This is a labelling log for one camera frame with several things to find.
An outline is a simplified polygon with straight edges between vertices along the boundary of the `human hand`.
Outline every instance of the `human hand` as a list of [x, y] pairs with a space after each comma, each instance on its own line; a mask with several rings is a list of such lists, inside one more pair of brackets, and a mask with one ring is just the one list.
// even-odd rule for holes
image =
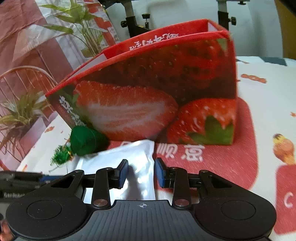
[[13, 239], [12, 233], [6, 221], [1, 223], [0, 241], [11, 241]]

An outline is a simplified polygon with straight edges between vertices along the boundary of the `strawberry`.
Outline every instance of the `strawberry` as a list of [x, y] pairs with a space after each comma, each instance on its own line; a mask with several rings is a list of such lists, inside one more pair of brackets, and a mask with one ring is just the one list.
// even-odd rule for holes
[[[143, 52], [90, 74], [87, 80], [151, 86], [170, 94], [183, 105], [197, 97], [234, 98], [236, 83], [228, 65], [218, 40], [202, 40]], [[223, 79], [226, 90], [219, 84], [221, 70], [227, 72], [226, 81]]]
[[81, 81], [75, 94], [93, 126], [115, 141], [155, 137], [178, 109], [172, 96], [151, 87]]
[[233, 140], [236, 120], [235, 99], [204, 98], [179, 109], [177, 119], [167, 129], [167, 140], [185, 144], [225, 144]]

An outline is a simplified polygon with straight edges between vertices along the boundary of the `black circular cover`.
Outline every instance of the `black circular cover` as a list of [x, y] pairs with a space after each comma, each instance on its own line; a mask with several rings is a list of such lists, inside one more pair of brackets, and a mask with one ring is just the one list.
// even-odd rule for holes
[[29, 240], [64, 237], [82, 225], [86, 214], [86, 205], [77, 197], [22, 197], [6, 210], [11, 231]]
[[196, 205], [195, 217], [203, 229], [222, 239], [252, 240], [270, 234], [276, 212], [270, 202], [256, 195], [212, 197]]

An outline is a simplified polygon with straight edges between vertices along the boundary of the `white plastic package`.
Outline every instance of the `white plastic package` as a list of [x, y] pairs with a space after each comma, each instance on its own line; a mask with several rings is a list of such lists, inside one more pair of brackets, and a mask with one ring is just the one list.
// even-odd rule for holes
[[[81, 157], [76, 169], [85, 174], [94, 174], [98, 169], [116, 168], [122, 159], [129, 164], [127, 179], [122, 189], [110, 190], [110, 201], [114, 200], [155, 200], [152, 154], [154, 142], [150, 140], [136, 141], [94, 155]], [[84, 202], [91, 203], [92, 188], [87, 188]]]

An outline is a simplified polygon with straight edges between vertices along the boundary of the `gray ribbed panel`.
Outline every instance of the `gray ribbed panel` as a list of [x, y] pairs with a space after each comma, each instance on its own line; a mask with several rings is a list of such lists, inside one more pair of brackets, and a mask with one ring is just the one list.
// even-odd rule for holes
[[187, 211], [173, 209], [167, 201], [117, 201], [95, 211], [78, 232], [61, 241], [218, 241], [195, 222]]

